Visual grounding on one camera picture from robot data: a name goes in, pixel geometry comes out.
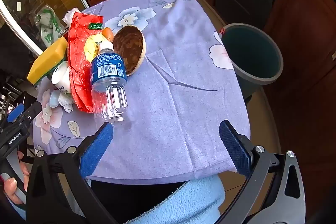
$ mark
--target brown bowl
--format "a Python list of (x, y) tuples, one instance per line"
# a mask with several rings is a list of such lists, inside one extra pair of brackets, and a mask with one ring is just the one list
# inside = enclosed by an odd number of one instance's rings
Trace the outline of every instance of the brown bowl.
[(135, 73), (146, 54), (145, 38), (135, 26), (126, 26), (117, 32), (113, 39), (113, 48), (124, 59), (127, 76)]

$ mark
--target bottle on countertop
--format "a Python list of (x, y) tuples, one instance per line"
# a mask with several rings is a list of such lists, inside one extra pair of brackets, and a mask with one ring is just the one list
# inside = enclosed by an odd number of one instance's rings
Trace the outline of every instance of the bottle on countertop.
[(94, 118), (103, 122), (123, 121), (127, 108), (124, 86), (127, 75), (124, 60), (113, 51), (113, 44), (103, 41), (98, 55), (91, 62), (91, 96)]

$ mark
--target human hand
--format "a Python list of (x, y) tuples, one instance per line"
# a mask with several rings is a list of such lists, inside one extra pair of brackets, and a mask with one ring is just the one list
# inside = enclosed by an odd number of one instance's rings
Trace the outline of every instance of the human hand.
[[(19, 157), (19, 160), (23, 158), (23, 153), (18, 151), (17, 155)], [(29, 181), (29, 171), (27, 169), (27, 166), (20, 161), (20, 167), (24, 174), (24, 188), (27, 191), (28, 187), (28, 181)], [(15, 204), (22, 204), (22, 200), (17, 197), (15, 194), (15, 191), (17, 189), (17, 181), (15, 178), (8, 179), (4, 182), (4, 191), (7, 194), (8, 198)]]

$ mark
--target bottle cap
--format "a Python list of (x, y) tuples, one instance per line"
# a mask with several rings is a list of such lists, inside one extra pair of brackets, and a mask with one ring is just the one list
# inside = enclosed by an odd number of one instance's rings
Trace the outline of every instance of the bottle cap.
[(113, 44), (110, 41), (103, 41), (99, 44), (99, 51), (109, 48), (113, 51)]

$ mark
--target metal bolt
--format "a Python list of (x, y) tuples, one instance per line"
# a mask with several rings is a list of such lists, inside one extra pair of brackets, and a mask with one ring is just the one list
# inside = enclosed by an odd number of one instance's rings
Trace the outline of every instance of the metal bolt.
[(263, 152), (265, 151), (265, 149), (264, 149), (262, 146), (257, 145), (257, 146), (255, 147), (255, 151), (257, 151), (257, 152), (259, 152), (259, 153), (263, 153)]
[(288, 150), (288, 151), (287, 151), (287, 155), (290, 156), (291, 158), (293, 158), (295, 154), (294, 154), (293, 151)]
[(68, 149), (67, 149), (67, 152), (69, 154), (73, 154), (76, 152), (76, 147), (75, 146), (70, 146)]
[(36, 156), (38, 157), (42, 157), (44, 155), (44, 151), (43, 150), (40, 150), (36, 153)]

